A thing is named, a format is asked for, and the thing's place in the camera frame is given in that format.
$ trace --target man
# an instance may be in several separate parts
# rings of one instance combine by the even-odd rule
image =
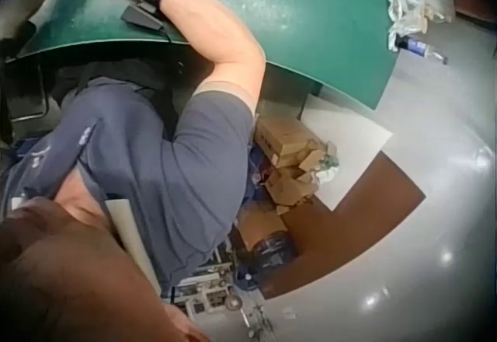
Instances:
[[[48,340],[78,340],[78,333],[80,340],[136,340],[145,330],[141,340],[164,340],[171,323],[163,322],[154,288],[165,293],[201,265],[240,207],[264,53],[216,0],[157,5],[214,70],[187,104],[172,141],[163,139],[162,121],[136,94],[140,87],[98,78],[9,170],[0,236],[0,309],[8,315],[0,323],[29,314],[21,335],[41,330]],[[36,306],[27,312],[31,296]],[[184,321],[178,325],[189,334]]]

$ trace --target hair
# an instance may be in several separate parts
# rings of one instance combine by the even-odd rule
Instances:
[[[6,341],[97,341],[105,335],[106,316],[95,315],[81,307],[89,294],[58,287],[33,265],[30,252],[33,242],[19,239],[19,231],[31,230],[18,222],[0,224],[0,333]]]

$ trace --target clutter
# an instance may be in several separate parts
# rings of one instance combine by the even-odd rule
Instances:
[[[326,150],[297,119],[259,118],[254,141],[276,168],[299,165],[312,151]]]
[[[336,146],[323,144],[297,119],[259,118],[254,141],[273,165],[259,172],[257,180],[266,187],[278,215],[311,197],[338,171]]]
[[[303,183],[297,180],[299,169],[275,169],[266,181],[266,189],[275,204],[295,206],[305,198],[318,191],[315,183]]]
[[[245,248],[252,251],[260,241],[275,232],[286,232],[287,227],[269,202],[250,202],[238,214],[238,231]]]

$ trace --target white board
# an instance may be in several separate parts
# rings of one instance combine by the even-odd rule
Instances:
[[[330,210],[335,210],[387,143],[391,132],[354,111],[312,95],[305,103],[301,121],[324,143],[331,141],[338,149],[339,171],[316,193]]]

